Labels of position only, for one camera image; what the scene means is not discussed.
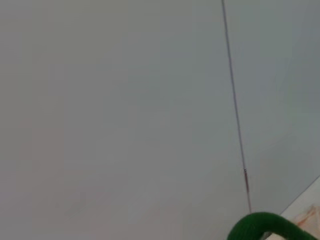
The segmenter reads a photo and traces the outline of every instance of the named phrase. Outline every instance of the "white surface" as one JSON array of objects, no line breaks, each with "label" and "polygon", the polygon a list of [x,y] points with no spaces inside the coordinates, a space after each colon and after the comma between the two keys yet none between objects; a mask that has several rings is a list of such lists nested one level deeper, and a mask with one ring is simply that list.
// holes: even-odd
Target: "white surface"
[{"label": "white surface", "polygon": [[281,215],[286,219],[293,219],[307,210],[311,205],[320,206],[320,177],[294,200]]},{"label": "white surface", "polygon": [[320,1],[226,9],[252,208],[280,213],[320,175]]},{"label": "white surface", "polygon": [[0,2],[0,238],[222,240],[248,213],[219,0]]}]

